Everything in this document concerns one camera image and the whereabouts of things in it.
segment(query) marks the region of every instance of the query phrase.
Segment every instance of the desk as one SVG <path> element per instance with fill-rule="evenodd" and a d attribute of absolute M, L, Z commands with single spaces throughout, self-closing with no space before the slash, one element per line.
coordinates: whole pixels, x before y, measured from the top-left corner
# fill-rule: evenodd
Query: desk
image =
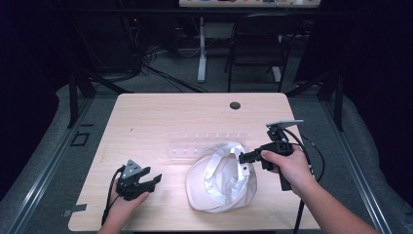
<path fill-rule="evenodd" d="M 230 108 L 233 101 L 241 108 Z M 195 159 L 177 160 L 169 154 L 171 133 L 241 133 L 246 134 L 245 148 L 253 149 L 270 142 L 266 123 L 293 118 L 284 94 L 120 95 L 77 202 L 87 208 L 73 213 L 69 228 L 96 231 L 100 227 L 111 177 L 133 159 L 141 167 L 152 168 L 147 179 L 163 177 L 125 230 L 293 229 L 299 198 L 291 191 L 283 192 L 279 176 L 262 170 L 260 164 L 254 165 L 257 193 L 247 207 L 209 214 L 191 209 L 187 199 L 186 173 Z M 299 136 L 296 126 L 289 129 Z M 307 209 L 301 228 L 319 229 Z"/>
<path fill-rule="evenodd" d="M 264 2 L 263 0 L 243 0 L 243 1 L 218 1 L 218 0 L 179 0 L 180 7 L 186 8 L 261 8 L 261 9 L 289 9 L 306 8 L 316 9 L 321 0 L 275 0 L 274 2 Z M 205 50 L 205 23 L 204 18 L 200 19 L 200 65 L 198 68 L 198 82 L 204 83 L 206 80 L 207 53 Z M 280 69 L 273 67 L 276 81 L 281 79 Z"/>

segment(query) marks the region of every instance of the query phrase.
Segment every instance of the forearm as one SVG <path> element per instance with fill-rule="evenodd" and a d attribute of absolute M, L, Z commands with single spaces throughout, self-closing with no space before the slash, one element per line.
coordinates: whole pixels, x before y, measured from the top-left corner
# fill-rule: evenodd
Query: forearm
<path fill-rule="evenodd" d="M 324 233 L 378 233 L 315 181 L 300 188 L 299 195 Z"/>
<path fill-rule="evenodd" d="M 97 234 L 118 234 L 121 233 L 124 225 L 125 221 L 123 219 L 116 216 L 109 216 Z"/>

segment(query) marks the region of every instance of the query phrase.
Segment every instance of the white cloth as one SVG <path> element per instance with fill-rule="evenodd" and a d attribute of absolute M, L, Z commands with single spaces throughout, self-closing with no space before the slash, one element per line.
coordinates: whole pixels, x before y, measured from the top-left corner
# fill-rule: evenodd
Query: white cloth
<path fill-rule="evenodd" d="M 238 142 L 208 148 L 189 169 L 186 190 L 191 207 L 198 211 L 221 213 L 248 205 L 257 190 L 254 168 L 243 175 L 238 157 L 244 153 Z"/>

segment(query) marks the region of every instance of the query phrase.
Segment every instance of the table leg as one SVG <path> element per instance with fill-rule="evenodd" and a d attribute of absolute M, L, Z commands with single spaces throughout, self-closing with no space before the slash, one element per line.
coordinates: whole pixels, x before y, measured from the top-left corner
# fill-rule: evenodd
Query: table leg
<path fill-rule="evenodd" d="M 204 83 L 206 81 L 207 71 L 207 55 L 206 55 L 206 38 L 204 18 L 200 18 L 200 66 L 198 68 L 198 82 Z"/>
<path fill-rule="evenodd" d="M 280 67 L 279 66 L 273 66 L 273 75 L 274 75 L 274 81 L 279 82 L 282 79 L 282 73 L 280 72 Z"/>

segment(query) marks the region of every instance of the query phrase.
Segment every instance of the human hand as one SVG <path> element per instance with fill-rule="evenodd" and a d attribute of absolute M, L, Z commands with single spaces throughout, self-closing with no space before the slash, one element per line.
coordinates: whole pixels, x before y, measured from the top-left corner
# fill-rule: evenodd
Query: human hand
<path fill-rule="evenodd" d="M 97 232 L 103 233 L 120 233 L 122 228 L 133 215 L 134 210 L 140 206 L 148 197 L 149 192 L 140 194 L 137 198 L 127 201 L 116 192 L 118 186 L 118 179 L 115 180 L 110 194 L 110 204 L 113 205 L 109 209 L 109 215 L 103 226 Z"/>
<path fill-rule="evenodd" d="M 292 191 L 300 196 L 300 188 L 303 185 L 316 182 L 316 180 L 310 172 L 304 152 L 298 145 L 293 145 L 292 147 L 293 152 L 287 157 L 268 150 L 262 150 L 261 156 L 275 164 L 274 173 L 278 173 L 279 170 L 282 171 L 286 180 L 291 184 Z"/>

